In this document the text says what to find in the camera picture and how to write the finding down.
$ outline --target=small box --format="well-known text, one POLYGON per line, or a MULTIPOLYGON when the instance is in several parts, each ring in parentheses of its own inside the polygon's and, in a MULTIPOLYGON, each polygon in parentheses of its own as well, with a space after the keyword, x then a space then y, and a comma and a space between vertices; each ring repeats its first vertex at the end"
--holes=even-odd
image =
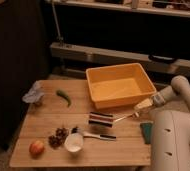
POLYGON ((133 105, 156 92, 139 63, 89 68, 86 77, 97 109, 133 105))

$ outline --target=wooden table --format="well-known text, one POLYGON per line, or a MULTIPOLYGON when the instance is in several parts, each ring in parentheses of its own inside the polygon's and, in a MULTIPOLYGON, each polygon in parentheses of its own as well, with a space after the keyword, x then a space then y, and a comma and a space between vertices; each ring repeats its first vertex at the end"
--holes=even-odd
MULTIPOLYGON (((117 122, 112 128, 88 125, 88 113, 97 111, 90 100, 86 80, 45 80, 39 81, 45 93, 43 105, 31 105, 25 117, 16 146, 11 167, 99 167, 99 166, 146 166, 150 165, 150 146, 144 144, 139 124, 148 118, 128 118, 117 122), (58 97, 57 89, 64 90, 72 99, 67 102, 58 97), (71 155, 65 148, 52 149, 48 137, 56 128, 75 126, 82 129, 102 131, 117 136, 116 141, 103 141, 85 138, 83 150, 77 156, 71 155), (45 143, 44 153, 37 159, 29 154, 29 145, 33 140, 45 143)), ((132 112, 131 106, 99 110, 120 117, 132 112)))

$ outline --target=green pepper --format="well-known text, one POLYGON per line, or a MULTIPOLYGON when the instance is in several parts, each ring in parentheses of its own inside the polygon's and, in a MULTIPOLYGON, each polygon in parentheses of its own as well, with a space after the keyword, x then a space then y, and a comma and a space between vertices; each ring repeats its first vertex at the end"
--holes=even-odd
POLYGON ((56 94, 58 96, 64 98, 67 101, 67 103, 68 103, 67 107, 69 107, 71 105, 71 99, 70 99, 70 97, 63 90, 57 90, 56 94))

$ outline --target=red apple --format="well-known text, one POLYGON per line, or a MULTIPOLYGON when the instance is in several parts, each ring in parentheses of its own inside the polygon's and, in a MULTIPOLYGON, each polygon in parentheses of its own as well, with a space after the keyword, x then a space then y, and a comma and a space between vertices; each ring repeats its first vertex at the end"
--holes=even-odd
POLYGON ((36 157, 43 153, 44 151, 44 143, 40 140, 36 140, 31 143, 29 146, 29 152, 33 157, 36 157))

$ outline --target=floor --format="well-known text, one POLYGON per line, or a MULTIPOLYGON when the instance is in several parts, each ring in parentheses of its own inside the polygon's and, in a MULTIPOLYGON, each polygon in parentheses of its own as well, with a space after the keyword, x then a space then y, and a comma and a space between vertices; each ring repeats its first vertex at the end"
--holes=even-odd
MULTIPOLYGON (((50 75, 49 79, 70 79, 69 77, 61 77, 61 76, 57 76, 57 75, 50 75)), ((181 100, 177 100, 177 101, 173 101, 170 102, 169 104, 165 105, 164 107, 161 107, 160 109, 155 109, 153 111, 154 114, 158 113, 161 110, 164 109, 175 109, 175 110, 179 110, 179 111, 183 111, 183 112, 187 112, 188 109, 186 107, 186 105, 184 104, 183 101, 181 100)), ((73 170, 73 171, 80 171, 80 170, 84 170, 84 171, 133 171, 135 170, 135 168, 133 167, 107 167, 107 168, 73 168, 73 169, 56 169, 56 168, 47 168, 47 169, 33 169, 33 168, 27 168, 27 169, 23 169, 23 168, 10 168, 9 167, 9 160, 15 145, 15 142, 17 140, 17 135, 19 133, 19 130, 16 131, 16 133, 14 134, 14 138, 11 142, 10 148, 7 151, 2 151, 0 149, 0 171, 31 171, 31 170, 46 170, 46 171, 56 171, 56 170, 62 170, 62 171, 68 171, 68 170, 73 170)), ((150 169, 144 168, 143 171, 150 171, 150 169)))

